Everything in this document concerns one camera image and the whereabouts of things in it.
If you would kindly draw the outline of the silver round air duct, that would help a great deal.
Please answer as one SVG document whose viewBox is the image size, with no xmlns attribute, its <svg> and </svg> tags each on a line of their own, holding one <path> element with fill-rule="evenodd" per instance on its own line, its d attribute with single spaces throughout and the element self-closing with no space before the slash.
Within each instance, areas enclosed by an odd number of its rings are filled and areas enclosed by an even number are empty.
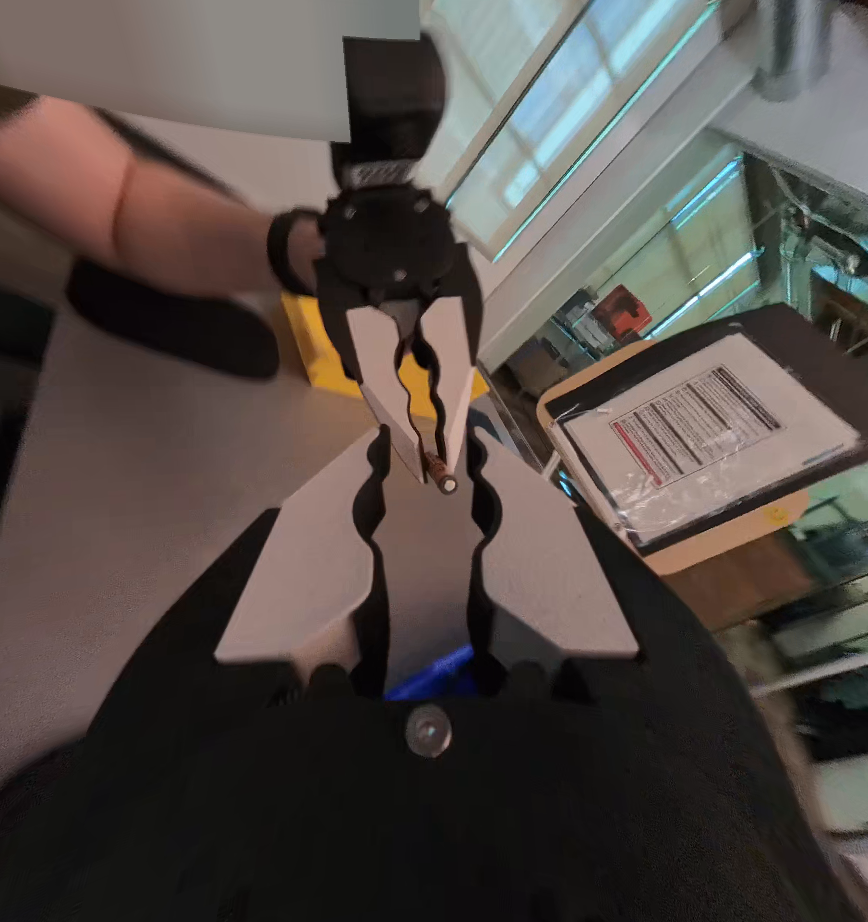
<svg viewBox="0 0 868 922">
<path fill-rule="evenodd" d="M 757 1 L 757 68 L 752 86 L 769 102 L 808 93 L 831 63 L 834 1 Z"/>
</svg>

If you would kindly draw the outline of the framed instruction sign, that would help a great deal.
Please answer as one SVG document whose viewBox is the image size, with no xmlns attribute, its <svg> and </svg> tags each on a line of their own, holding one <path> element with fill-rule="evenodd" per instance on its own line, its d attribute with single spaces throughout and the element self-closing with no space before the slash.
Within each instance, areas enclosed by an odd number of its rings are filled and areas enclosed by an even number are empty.
<svg viewBox="0 0 868 922">
<path fill-rule="evenodd" d="M 786 527 L 868 462 L 868 372 L 784 303 L 642 340 L 548 389 L 581 495 L 658 575 Z"/>
</svg>

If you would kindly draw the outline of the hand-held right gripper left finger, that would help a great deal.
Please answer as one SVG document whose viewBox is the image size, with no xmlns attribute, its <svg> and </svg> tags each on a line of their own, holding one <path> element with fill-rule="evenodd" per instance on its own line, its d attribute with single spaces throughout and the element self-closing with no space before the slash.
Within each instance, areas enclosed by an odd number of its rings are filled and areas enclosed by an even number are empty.
<svg viewBox="0 0 868 922">
<path fill-rule="evenodd" d="M 341 667 L 381 697 L 390 652 L 382 551 L 391 433 L 362 435 L 281 505 L 215 651 L 218 662 L 280 662 L 307 681 Z"/>
</svg>

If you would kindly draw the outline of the blue storage bin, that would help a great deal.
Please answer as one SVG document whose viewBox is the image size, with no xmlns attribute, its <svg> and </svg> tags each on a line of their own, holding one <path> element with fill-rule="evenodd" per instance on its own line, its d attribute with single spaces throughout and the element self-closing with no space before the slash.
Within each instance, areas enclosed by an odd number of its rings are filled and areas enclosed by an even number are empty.
<svg viewBox="0 0 868 922">
<path fill-rule="evenodd" d="M 387 702 L 423 702 L 478 695 L 473 676 L 474 649 L 466 644 L 444 655 L 383 694 Z"/>
</svg>

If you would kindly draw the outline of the person's left forearm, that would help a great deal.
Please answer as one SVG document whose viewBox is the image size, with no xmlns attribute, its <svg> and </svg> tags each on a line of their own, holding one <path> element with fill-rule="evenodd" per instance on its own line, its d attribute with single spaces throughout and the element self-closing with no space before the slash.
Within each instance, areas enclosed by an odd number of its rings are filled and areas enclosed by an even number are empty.
<svg viewBox="0 0 868 922">
<path fill-rule="evenodd" d="M 81 103 L 0 85 L 0 203 L 160 291 L 317 292 L 318 213 L 270 216 L 146 159 Z"/>
</svg>

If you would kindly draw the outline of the yellow storage bin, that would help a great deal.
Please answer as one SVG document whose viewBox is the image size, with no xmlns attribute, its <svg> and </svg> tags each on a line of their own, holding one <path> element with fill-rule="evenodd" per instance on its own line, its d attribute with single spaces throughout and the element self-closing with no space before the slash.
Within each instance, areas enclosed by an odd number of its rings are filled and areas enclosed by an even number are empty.
<svg viewBox="0 0 868 922">
<path fill-rule="evenodd" d="M 275 326 L 283 310 L 297 344 L 305 373 L 313 388 L 339 396 L 361 400 L 359 386 L 345 375 L 340 357 L 322 324 L 317 301 L 282 291 L 275 310 Z M 433 420 L 435 409 L 429 397 L 428 371 L 406 353 L 399 368 L 399 378 L 410 395 L 412 414 Z"/>
</svg>

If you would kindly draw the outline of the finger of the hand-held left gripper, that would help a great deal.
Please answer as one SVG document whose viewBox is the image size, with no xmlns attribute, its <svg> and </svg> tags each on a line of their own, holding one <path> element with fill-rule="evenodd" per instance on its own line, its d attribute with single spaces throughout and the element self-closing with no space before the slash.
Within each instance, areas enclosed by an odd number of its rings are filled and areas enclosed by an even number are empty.
<svg viewBox="0 0 868 922">
<path fill-rule="evenodd" d="M 410 394 L 398 375 L 400 332 L 394 318 L 372 306 L 347 311 L 348 331 L 358 362 L 360 391 L 392 447 L 418 482 L 427 481 L 423 443 L 410 413 Z"/>
<path fill-rule="evenodd" d="M 428 364 L 429 399 L 436 412 L 435 438 L 440 460 L 445 465 L 456 465 L 475 375 L 461 298 L 442 297 L 420 315 L 414 347 Z"/>
</svg>

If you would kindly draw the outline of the white paned window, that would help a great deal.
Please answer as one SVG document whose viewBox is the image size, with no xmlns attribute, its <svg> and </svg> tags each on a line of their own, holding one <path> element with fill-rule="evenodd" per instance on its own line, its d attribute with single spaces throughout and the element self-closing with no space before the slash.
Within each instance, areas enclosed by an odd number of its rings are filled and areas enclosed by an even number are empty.
<svg viewBox="0 0 868 922">
<path fill-rule="evenodd" d="M 718 1 L 433 1 L 448 78 L 417 177 L 496 261 L 698 36 Z"/>
</svg>

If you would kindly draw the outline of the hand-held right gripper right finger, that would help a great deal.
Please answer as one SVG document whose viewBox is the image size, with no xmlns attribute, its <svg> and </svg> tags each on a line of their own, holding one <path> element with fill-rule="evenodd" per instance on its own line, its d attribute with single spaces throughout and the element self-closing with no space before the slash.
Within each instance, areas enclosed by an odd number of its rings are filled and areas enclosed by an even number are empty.
<svg viewBox="0 0 868 922">
<path fill-rule="evenodd" d="M 637 659 L 576 505 L 484 429 L 470 429 L 466 444 L 481 535 L 466 610 L 477 690 L 498 692 L 521 664 L 553 683 L 576 662 Z"/>
</svg>

